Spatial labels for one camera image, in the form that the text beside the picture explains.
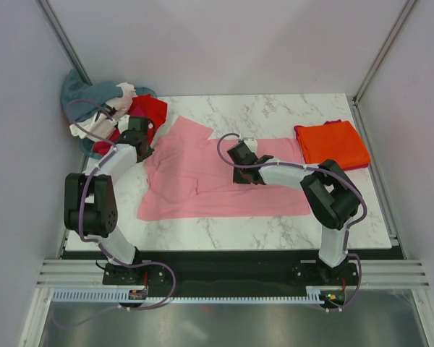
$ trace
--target white wall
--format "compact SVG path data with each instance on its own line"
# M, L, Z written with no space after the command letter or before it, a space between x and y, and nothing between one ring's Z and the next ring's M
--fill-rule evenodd
M80 161L59 105L69 69L33 0L0 1L0 347L17 345Z
M399 235L434 290L434 0L417 6L360 108Z
M94 82L354 94L405 0L50 0Z

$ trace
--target marble tabletop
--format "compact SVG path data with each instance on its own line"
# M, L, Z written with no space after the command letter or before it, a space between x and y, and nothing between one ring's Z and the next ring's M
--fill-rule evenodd
M156 139L170 129L179 115L212 128L212 138L227 132L254 138L293 138L293 126L297 124L310 126L337 119L353 123L344 94L184 96L161 100L168 103L169 109L167 122L158 130ZM88 166L94 163L89 160ZM142 165L131 167L114 187L118 226L140 250L320 248L321 227L313 215L139 220L137 210L148 190ZM349 248L391 248L370 172L361 168L347 174L368 206L367 218L351 228ZM69 232L66 250L98 249Z

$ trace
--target gray floor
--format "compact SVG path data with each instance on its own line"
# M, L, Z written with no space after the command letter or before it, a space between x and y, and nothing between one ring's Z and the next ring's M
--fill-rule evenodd
M52 304L72 324L112 304ZM342 313L299 305L170 304L149 312L114 310L72 329L47 322L45 347L427 346L410 292L361 291Z

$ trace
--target pink fabric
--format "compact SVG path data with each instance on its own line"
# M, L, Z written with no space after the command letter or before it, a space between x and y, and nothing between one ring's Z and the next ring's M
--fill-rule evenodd
M270 185L234 184L233 168L217 154L212 129L180 116L145 161L150 188L138 210L142 220L193 217L307 215L302 191ZM236 140L222 142L222 153ZM294 139L258 140L258 156L301 162Z

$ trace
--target folded orange cloth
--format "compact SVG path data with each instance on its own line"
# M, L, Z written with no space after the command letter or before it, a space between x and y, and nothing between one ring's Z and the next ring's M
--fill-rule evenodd
M365 144L349 121L330 121L313 127L294 127L307 164L333 159L344 170L367 167L371 162Z

